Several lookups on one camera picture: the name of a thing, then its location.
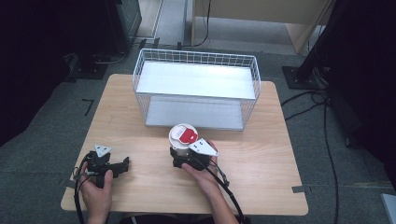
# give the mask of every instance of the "red sticker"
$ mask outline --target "red sticker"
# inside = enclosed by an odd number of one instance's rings
[[[180,136],[178,140],[180,140],[181,143],[183,144],[188,144],[188,143],[194,143],[195,140],[197,140],[198,134],[194,132],[193,129],[186,129],[184,133]]]

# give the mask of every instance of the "human hand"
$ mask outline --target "human hand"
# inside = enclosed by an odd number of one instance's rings
[[[216,151],[215,145],[212,143],[210,140],[206,140],[206,142],[212,146]],[[208,169],[215,175],[218,174],[217,168],[214,166],[215,163],[218,162],[217,157],[211,157],[211,162],[209,163],[210,165],[208,166]],[[205,194],[205,196],[210,199],[216,195],[220,195],[221,191],[219,189],[219,183],[216,181],[215,177],[213,177],[212,174],[210,174],[206,169],[202,171],[195,170],[192,168],[190,165],[187,163],[183,163],[181,165],[183,170],[187,172],[188,174],[192,175],[192,177],[195,178],[195,180],[198,183],[198,186],[200,187],[201,191]]]
[[[85,161],[81,172],[85,172],[88,163]],[[107,215],[112,204],[111,184],[113,182],[113,171],[108,170],[105,174],[105,184],[102,189],[96,187],[88,177],[82,175],[79,184],[81,185],[82,199],[89,213],[88,223],[106,223]]]

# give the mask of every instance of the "wrist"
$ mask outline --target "wrist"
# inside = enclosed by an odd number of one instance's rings
[[[107,220],[107,215],[103,216],[91,216],[88,217],[88,224],[105,224]]]

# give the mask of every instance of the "white shelf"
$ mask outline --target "white shelf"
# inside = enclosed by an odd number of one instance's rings
[[[255,100],[248,67],[145,62],[137,93]]]
[[[238,101],[177,101],[169,97],[151,97],[147,126],[174,126],[187,121],[194,127],[243,130]]]

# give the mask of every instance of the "wire basket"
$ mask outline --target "wire basket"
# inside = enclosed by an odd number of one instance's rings
[[[261,80],[251,55],[141,49],[134,92],[147,126],[244,130]]]

